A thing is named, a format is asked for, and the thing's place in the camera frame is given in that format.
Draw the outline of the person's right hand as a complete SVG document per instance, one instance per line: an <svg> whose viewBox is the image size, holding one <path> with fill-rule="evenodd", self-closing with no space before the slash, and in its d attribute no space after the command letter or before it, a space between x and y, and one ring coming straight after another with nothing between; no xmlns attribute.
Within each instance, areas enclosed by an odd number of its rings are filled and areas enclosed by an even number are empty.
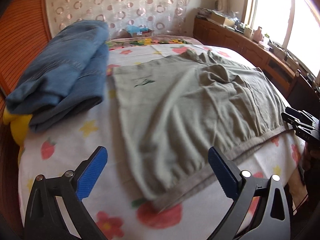
<svg viewBox="0 0 320 240"><path fill-rule="evenodd" d="M320 150L319 147L305 143L304 152L302 157L302 168L307 171L311 167L312 159L319 159Z"/></svg>

